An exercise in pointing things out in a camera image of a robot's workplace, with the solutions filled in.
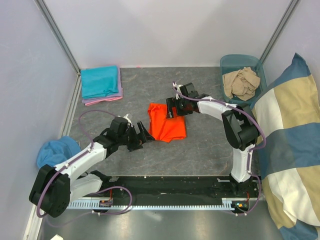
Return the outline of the orange t-shirt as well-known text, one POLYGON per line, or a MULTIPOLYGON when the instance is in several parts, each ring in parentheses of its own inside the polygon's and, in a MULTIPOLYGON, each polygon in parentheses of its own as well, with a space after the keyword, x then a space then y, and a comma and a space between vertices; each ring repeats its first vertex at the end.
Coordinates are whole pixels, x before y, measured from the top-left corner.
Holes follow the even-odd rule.
POLYGON ((172 140, 183 140, 187 137, 184 116, 178 116, 174 108, 174 118, 167 118, 167 105, 150 103, 148 110, 149 134, 156 140, 169 143, 172 140))

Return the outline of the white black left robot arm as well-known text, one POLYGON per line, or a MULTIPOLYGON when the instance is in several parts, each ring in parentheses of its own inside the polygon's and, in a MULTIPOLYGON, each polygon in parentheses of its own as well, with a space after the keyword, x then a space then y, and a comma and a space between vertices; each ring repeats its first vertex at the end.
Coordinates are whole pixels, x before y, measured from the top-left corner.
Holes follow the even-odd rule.
POLYGON ((141 121, 139 132, 127 116, 116 116, 91 143, 75 156, 55 166, 42 166, 37 173, 29 195, 29 201, 36 206, 36 215, 60 216, 70 202, 86 195, 106 196, 110 191, 108 182, 95 174, 81 175, 93 165, 115 153, 120 146, 132 152, 142 149, 146 142, 154 141, 141 121))

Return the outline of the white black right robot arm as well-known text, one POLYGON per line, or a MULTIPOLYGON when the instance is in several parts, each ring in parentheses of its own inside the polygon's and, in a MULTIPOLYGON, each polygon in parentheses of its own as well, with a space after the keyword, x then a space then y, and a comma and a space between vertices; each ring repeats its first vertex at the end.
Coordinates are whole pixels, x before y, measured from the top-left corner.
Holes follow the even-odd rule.
POLYGON ((166 99, 168 119, 187 116, 196 112, 222 121, 228 143, 233 149, 233 165, 229 191, 242 196, 250 184, 252 149, 260 131, 250 107, 243 103, 229 104, 207 94, 199 94, 190 82, 185 85, 172 83, 175 96, 166 99))

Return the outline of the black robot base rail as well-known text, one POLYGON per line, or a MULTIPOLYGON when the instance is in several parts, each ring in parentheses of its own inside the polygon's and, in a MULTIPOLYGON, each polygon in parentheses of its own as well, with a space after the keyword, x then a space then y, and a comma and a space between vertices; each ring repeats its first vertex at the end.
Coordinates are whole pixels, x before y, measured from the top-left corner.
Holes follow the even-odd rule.
POLYGON ((106 176, 92 172, 102 180, 100 197, 111 197, 116 205, 219 205, 222 198, 254 199, 258 184, 250 178, 244 191, 231 189, 230 176, 106 176))

